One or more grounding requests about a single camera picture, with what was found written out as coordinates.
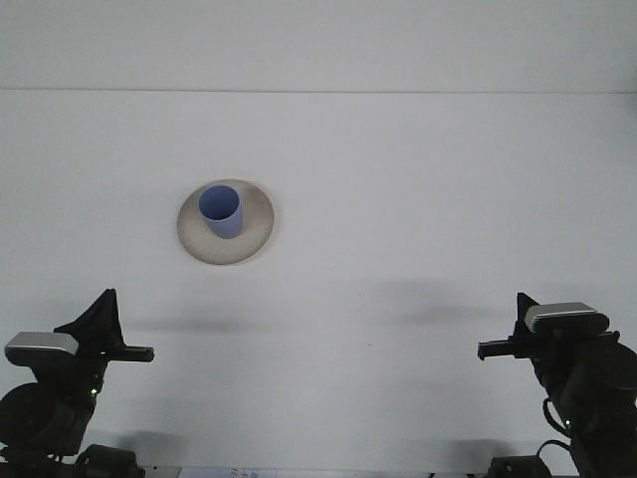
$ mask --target white surface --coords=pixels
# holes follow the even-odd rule
[[[531,365],[476,357],[517,291],[583,301],[637,346],[635,95],[5,92],[0,112],[0,335],[115,287],[127,342],[155,347],[109,367],[86,444],[485,471],[553,437]],[[179,244],[210,177],[272,192],[258,259],[213,268]],[[29,377],[1,366],[2,390]]]
[[[636,92],[633,0],[3,0],[0,87]]]

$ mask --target cup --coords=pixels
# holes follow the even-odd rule
[[[243,204],[234,187],[215,184],[199,197],[199,212],[212,232],[223,239],[232,239],[243,228]]]

